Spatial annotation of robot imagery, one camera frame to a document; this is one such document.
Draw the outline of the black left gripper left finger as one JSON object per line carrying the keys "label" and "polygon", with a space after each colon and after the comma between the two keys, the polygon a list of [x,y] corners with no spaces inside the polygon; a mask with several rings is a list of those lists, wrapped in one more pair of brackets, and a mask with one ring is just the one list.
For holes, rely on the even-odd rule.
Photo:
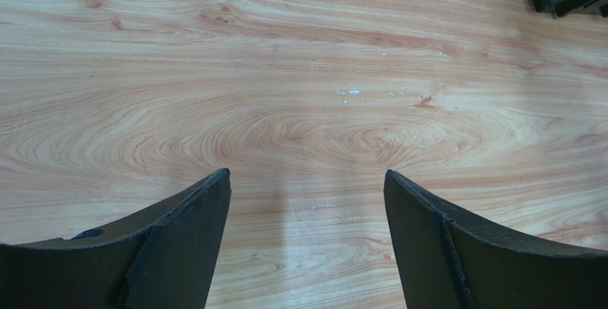
{"label": "black left gripper left finger", "polygon": [[70,239],[1,246],[3,308],[204,308],[230,206],[218,169]]}

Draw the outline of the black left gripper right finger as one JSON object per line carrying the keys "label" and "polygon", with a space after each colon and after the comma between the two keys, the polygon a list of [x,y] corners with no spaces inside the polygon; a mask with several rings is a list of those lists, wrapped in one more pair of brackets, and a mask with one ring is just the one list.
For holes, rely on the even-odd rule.
{"label": "black left gripper right finger", "polygon": [[607,252],[502,226],[389,170],[385,212],[409,308],[605,308]]}

